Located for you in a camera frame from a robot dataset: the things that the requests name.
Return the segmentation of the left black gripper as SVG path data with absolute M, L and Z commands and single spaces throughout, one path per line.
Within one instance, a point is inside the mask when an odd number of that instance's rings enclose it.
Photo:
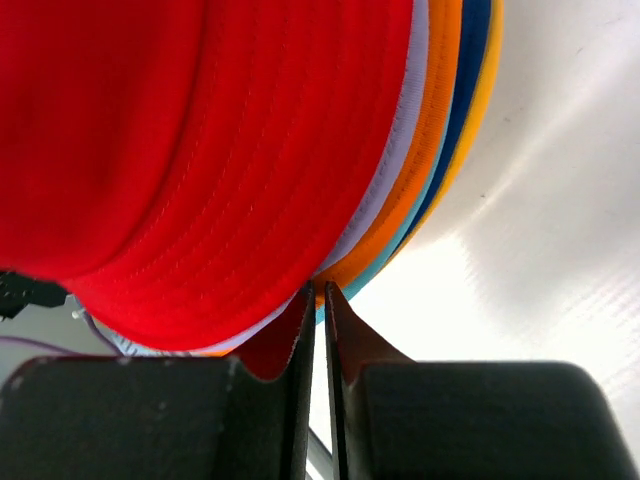
M 15 272 L 1 272 L 1 319 L 13 319 L 28 305 L 54 308 L 68 293 L 55 283 L 42 282 Z

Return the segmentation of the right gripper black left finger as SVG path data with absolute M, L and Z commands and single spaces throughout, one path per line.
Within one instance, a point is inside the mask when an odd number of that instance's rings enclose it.
M 5 479 L 302 479 L 314 290 L 223 357 L 39 357 L 1 390 Z

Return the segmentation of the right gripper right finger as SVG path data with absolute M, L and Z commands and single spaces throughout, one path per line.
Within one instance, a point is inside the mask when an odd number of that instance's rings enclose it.
M 593 378 L 566 362 L 414 361 L 325 287 L 338 479 L 634 479 Z

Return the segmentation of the teal bucket hat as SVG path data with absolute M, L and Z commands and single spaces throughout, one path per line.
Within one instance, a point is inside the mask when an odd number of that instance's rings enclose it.
M 341 260 L 316 277 L 316 322 L 325 320 L 324 285 L 334 281 L 353 298 L 391 259 L 421 205 L 434 173 L 442 140 L 412 144 L 389 195 L 363 237 Z

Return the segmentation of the red bucket hat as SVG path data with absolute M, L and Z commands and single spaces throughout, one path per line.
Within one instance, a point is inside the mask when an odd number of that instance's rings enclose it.
M 214 297 L 211 2 L 1 5 L 1 267 L 150 349 Z

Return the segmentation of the yellow bucket hat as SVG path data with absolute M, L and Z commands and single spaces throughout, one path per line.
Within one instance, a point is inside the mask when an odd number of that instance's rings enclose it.
M 452 162 L 445 173 L 444 182 L 436 193 L 433 203 L 427 208 L 425 216 L 419 221 L 416 229 L 409 234 L 409 237 L 402 241 L 397 250 L 401 250 L 417 233 L 419 228 L 426 221 L 427 217 L 433 212 L 435 207 L 441 202 L 444 195 L 451 188 L 454 180 L 464 165 L 486 114 L 499 69 L 504 28 L 504 3 L 502 1 L 491 2 L 492 10 L 484 58 L 468 114 L 464 122 L 461 135 L 454 149 Z

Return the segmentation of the orange bucket hat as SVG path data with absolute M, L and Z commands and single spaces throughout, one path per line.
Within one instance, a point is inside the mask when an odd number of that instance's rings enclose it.
M 213 1 L 213 299 L 219 355 L 306 280 L 350 283 L 423 198 L 456 75 L 459 1 Z

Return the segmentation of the lavender bucket hat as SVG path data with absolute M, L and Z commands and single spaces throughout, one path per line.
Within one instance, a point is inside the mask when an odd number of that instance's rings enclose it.
M 386 143 L 381 160 L 371 180 L 364 199 L 361 200 L 357 211 L 352 215 L 345 231 L 339 237 L 333 250 L 322 264 L 316 269 L 321 272 L 343 259 L 360 241 L 371 227 L 387 199 L 394 182 L 398 178 L 411 141 L 416 131 L 422 99 L 425 90 L 426 70 L 428 65 L 429 46 L 429 7 L 426 0 L 412 3 L 412 18 L 409 35 L 409 48 L 405 64 L 403 84 L 399 100 L 394 112 L 390 133 L 386 136 Z M 113 331 L 103 340 L 112 344 L 117 354 L 134 356 L 165 356 L 165 355 L 221 355 L 244 343 L 259 330 L 268 325 L 281 314 L 288 302 L 281 304 L 273 313 L 261 319 L 257 325 L 249 327 L 228 340 L 212 344 L 198 350 L 157 350 L 150 349 Z

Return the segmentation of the dark blue bucket hat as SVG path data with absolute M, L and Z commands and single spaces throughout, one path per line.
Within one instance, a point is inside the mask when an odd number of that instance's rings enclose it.
M 446 130 L 428 189 L 403 240 L 409 237 L 409 234 L 416 229 L 419 221 L 425 216 L 427 208 L 433 203 L 436 193 L 444 182 L 445 173 L 452 162 L 454 149 L 468 114 L 484 58 L 491 10 L 492 2 L 489 0 L 463 2 L 458 67 Z

